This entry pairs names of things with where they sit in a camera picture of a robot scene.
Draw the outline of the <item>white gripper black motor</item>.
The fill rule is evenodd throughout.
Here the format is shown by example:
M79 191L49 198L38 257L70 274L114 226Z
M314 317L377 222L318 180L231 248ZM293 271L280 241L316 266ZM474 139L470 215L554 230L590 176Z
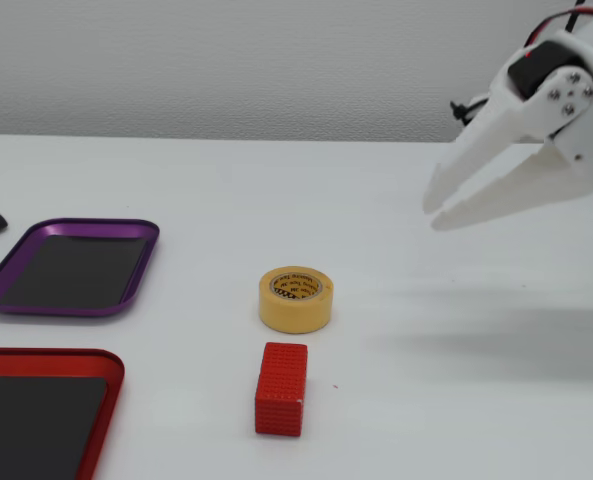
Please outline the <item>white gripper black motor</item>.
M422 200L434 229L459 229L593 193L593 19L576 32L540 40L543 28L501 68L486 105L438 160ZM470 198L443 207L525 137L542 147Z

